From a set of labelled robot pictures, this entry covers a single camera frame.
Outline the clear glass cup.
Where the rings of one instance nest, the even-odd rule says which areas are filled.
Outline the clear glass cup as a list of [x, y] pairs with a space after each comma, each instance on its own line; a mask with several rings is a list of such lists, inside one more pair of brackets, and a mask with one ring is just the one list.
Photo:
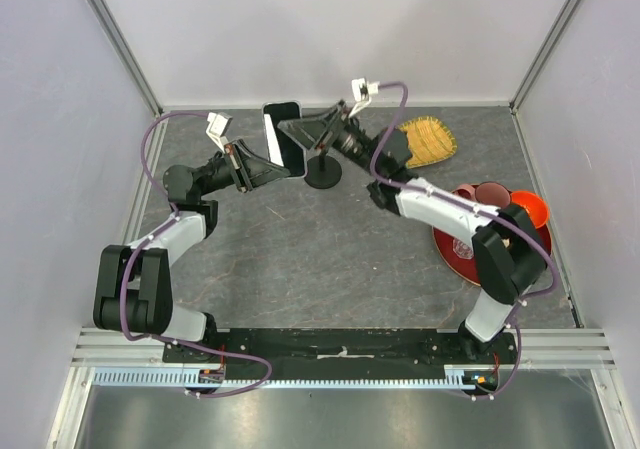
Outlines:
[[460, 239], [454, 238], [452, 240], [452, 250], [454, 255], [460, 259], [471, 260], [474, 258], [473, 249]]

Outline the red round tray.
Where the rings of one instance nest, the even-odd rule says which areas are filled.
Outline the red round tray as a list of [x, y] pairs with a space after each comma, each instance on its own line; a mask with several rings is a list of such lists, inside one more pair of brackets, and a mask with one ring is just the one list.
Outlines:
[[[510, 191], [505, 186], [494, 182], [461, 184], [453, 193], [475, 201], [479, 186], [485, 186], [485, 189], [481, 190], [482, 202], [488, 202], [489, 200], [496, 202], [498, 195], [501, 195], [502, 200], [505, 200], [505, 193], [508, 193], [509, 197], [516, 194], [515, 203], [523, 207], [527, 214], [533, 217], [533, 223], [543, 242], [543, 246], [548, 254], [552, 253], [552, 238], [549, 228], [550, 209], [541, 196], [525, 190]], [[479, 286], [472, 248], [439, 229], [433, 228], [432, 233], [436, 248], [447, 266], [464, 280]]]

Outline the black phone stand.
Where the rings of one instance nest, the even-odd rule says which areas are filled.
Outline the black phone stand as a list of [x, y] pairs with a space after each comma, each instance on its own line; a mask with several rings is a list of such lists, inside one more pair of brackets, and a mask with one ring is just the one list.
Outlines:
[[314, 189], [325, 190], [336, 186], [342, 178], [340, 163], [327, 152], [308, 159], [304, 181]]

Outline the orange plastic bowl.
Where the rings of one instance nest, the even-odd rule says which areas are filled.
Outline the orange plastic bowl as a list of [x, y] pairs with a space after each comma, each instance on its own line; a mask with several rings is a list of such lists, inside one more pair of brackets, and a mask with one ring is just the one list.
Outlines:
[[525, 209], [536, 228], [541, 228], [550, 219], [550, 210], [546, 201], [531, 191], [513, 191], [511, 202]]

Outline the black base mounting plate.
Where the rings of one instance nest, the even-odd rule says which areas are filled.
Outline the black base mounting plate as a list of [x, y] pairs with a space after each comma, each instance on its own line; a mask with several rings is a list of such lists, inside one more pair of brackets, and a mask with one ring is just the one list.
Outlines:
[[213, 347], [263, 358], [278, 377], [438, 377], [447, 365], [492, 368], [516, 361], [511, 333], [474, 346], [436, 329], [233, 328], [219, 330]]

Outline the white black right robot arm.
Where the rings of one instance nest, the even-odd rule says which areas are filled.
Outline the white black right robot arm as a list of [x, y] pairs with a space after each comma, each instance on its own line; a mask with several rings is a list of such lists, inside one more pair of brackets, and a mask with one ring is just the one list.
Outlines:
[[344, 102], [324, 112], [273, 121], [275, 134], [305, 151], [333, 149], [368, 171], [373, 202], [400, 217], [431, 226], [469, 246], [481, 291], [458, 329], [458, 350], [467, 361], [483, 361], [525, 294], [551, 264], [526, 211], [473, 202], [412, 172], [406, 134], [395, 126], [370, 136]]

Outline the black phone clear case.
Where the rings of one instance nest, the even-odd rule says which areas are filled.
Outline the black phone clear case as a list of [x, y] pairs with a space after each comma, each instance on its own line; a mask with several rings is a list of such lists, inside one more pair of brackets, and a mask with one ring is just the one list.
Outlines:
[[290, 178], [303, 178], [306, 175], [305, 151], [278, 128], [282, 121], [301, 117], [300, 104], [297, 101], [266, 103], [262, 107], [262, 117], [270, 162], [287, 169]]

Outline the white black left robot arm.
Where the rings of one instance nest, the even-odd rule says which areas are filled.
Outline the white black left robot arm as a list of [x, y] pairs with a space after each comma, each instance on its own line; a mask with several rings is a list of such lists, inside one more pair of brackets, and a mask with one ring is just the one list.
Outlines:
[[149, 234], [101, 253], [93, 321], [131, 340], [157, 336], [185, 341], [185, 351], [208, 362], [219, 351], [212, 315], [179, 306], [173, 298], [171, 267], [206, 240], [218, 223], [218, 202], [208, 194], [235, 187], [244, 193], [299, 173], [303, 163], [277, 154], [273, 160], [253, 153], [243, 140], [229, 143], [200, 167], [172, 165], [162, 190], [172, 212]]

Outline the woven bamboo tray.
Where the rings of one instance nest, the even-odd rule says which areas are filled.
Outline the woven bamboo tray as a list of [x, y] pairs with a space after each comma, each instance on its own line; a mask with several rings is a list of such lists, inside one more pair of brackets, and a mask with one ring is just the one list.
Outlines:
[[411, 169], [436, 164], [451, 158], [458, 149], [456, 138], [450, 129], [434, 116], [421, 116], [398, 126], [408, 139], [412, 157], [407, 166]]

